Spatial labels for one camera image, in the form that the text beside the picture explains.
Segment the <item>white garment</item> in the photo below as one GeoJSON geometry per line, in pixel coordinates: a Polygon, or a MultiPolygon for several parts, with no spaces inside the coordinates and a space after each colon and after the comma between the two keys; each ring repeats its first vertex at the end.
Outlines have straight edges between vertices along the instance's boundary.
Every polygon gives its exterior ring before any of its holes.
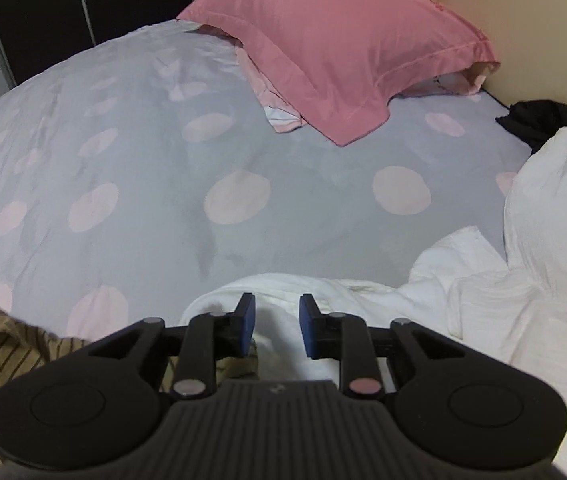
{"type": "MultiPolygon", "coordinates": [[[[504,238],[497,250],[475,226],[451,233],[426,249],[396,288],[266,273],[208,292],[185,314],[230,311],[251,292],[260,376],[335,379],[337,364],[305,356],[299,301],[310,294],[323,312],[354,314],[372,326],[408,318],[545,380],[567,404],[567,127],[513,179],[504,238]]],[[[567,474],[567,436],[556,464],[567,474]]]]}

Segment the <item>light pink lower pillow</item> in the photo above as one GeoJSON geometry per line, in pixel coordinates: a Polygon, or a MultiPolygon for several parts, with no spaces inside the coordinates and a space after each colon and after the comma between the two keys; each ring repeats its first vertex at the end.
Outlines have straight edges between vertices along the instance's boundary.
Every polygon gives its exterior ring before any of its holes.
{"type": "MultiPolygon", "coordinates": [[[[256,67],[250,56],[241,47],[235,48],[241,73],[264,110],[267,122],[276,132],[284,133],[307,124],[298,112],[274,87],[274,84],[256,67]]],[[[495,70],[494,63],[474,63],[466,70],[440,75],[418,82],[398,95],[399,98],[421,98],[421,96],[474,96],[483,87],[484,81],[495,70]]]]}

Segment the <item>black garment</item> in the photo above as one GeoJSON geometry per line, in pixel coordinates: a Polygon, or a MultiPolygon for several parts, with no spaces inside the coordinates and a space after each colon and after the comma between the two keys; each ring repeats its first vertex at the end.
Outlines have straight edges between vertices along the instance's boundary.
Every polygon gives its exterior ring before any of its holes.
{"type": "Polygon", "coordinates": [[[567,127],[567,104],[553,100],[516,102],[496,122],[535,154],[560,128],[567,127]]]}

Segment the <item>grey pink-dotted bed sheet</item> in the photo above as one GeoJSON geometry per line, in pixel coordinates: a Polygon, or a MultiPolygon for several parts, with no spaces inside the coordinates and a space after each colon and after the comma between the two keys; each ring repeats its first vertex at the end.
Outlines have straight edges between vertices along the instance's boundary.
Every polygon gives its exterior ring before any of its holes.
{"type": "Polygon", "coordinates": [[[338,146],[278,133],[234,46],[168,21],[0,98],[0,308],[95,339],[245,276],[398,286],[464,226],[503,244],[529,148],[484,93],[396,99],[338,146]]]}

